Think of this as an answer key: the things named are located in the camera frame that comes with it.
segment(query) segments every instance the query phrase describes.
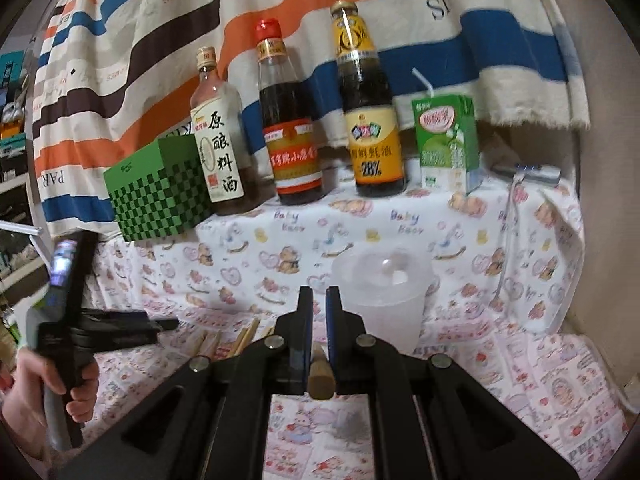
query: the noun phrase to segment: silver screw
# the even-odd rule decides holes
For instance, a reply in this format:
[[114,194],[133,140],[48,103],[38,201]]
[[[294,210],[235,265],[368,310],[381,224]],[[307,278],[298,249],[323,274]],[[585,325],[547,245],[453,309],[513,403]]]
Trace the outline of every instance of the silver screw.
[[360,334],[356,338],[356,344],[361,348],[371,348],[376,344],[376,338],[371,334]]
[[284,338],[281,335],[270,335],[264,340],[264,344],[269,350],[274,350],[284,345]]
[[196,355],[189,360],[189,368],[192,372],[202,372],[209,367],[210,359],[204,355]]
[[435,354],[431,356],[431,364],[436,368],[444,370],[451,366],[451,357],[446,354]]

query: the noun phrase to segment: striped curtain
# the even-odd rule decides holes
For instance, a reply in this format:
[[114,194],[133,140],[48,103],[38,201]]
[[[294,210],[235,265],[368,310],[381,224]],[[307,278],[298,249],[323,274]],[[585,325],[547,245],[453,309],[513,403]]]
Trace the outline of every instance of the striped curtain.
[[[102,179],[158,136],[190,132],[194,53],[212,45],[238,88],[261,173],[269,173],[258,104],[254,26],[280,20],[314,99],[318,145],[346,134],[328,7],[335,0],[58,0],[33,89],[36,174],[53,235],[117,231]],[[424,95],[472,95],[494,124],[588,124],[580,65],[553,0],[354,0],[390,79],[402,128]]]

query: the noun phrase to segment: hand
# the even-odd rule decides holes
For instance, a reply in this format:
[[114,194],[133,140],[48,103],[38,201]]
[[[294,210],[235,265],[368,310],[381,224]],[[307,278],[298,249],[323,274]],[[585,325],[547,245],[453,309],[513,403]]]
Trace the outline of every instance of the hand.
[[[94,416],[98,374],[95,362],[87,365],[82,369],[84,383],[71,390],[73,400],[66,404],[66,410],[76,422],[88,422]],[[2,416],[12,430],[16,444],[31,456],[39,456],[42,452],[47,427],[42,407],[42,383],[55,394],[66,392],[52,361],[21,348],[14,387],[2,406]]]

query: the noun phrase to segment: green juice box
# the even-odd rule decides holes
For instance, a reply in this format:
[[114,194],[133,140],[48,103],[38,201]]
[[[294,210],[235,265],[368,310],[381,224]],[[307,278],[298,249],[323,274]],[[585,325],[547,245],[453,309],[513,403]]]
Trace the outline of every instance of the green juice box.
[[471,97],[438,95],[411,101],[422,187],[468,193],[482,183]]

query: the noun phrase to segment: pink oval logo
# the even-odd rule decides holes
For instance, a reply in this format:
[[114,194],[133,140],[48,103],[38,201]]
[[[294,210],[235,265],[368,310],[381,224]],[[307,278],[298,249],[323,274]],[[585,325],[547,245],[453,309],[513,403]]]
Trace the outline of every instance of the pink oval logo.
[[455,115],[453,106],[432,108],[420,116],[420,126],[429,132],[441,134],[451,127]]

